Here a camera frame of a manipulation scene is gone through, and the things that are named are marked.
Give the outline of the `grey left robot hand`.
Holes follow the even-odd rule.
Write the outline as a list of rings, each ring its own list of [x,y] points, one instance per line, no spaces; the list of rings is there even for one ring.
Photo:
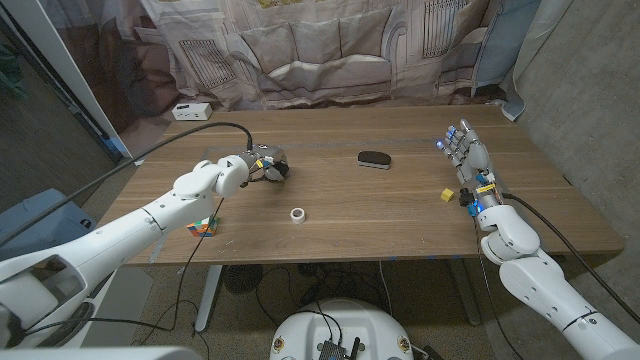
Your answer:
[[[283,182],[289,172],[284,150],[277,146],[255,144],[239,154],[249,168],[248,182]]]

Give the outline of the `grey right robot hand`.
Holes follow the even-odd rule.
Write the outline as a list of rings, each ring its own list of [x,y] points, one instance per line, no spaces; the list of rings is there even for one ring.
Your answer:
[[[472,216],[503,204],[488,150],[466,119],[451,125],[436,147],[454,166],[462,185],[460,203]]]

